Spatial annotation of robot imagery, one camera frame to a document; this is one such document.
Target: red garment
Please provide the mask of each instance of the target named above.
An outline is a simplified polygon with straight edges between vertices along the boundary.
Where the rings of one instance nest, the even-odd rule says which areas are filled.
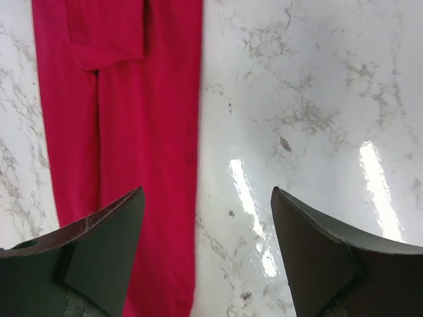
[[[32,6],[61,226],[143,186],[124,316],[189,316],[202,0]]]

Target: red cloth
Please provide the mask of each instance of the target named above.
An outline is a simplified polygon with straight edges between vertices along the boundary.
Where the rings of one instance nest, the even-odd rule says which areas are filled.
[[[202,0],[32,6],[60,225],[143,186],[124,316],[189,316]]]

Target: red sleeve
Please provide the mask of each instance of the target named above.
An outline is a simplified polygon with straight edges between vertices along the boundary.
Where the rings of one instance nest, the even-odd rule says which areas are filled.
[[[144,0],[66,0],[69,37],[81,69],[144,55]]]

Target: white marble countertop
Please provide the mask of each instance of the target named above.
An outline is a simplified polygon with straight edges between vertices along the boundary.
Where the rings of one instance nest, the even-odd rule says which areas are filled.
[[[423,246],[423,3],[205,0],[193,317],[295,316],[270,194]],[[30,1],[0,0],[0,246],[57,228]]]

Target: marble surface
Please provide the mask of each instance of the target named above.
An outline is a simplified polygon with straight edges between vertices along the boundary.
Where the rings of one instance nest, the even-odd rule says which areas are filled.
[[[0,0],[0,248],[58,228],[30,1]]]
[[[274,186],[423,246],[423,3],[205,0],[192,317],[292,317]],[[57,228],[30,1],[0,0],[0,247]]]

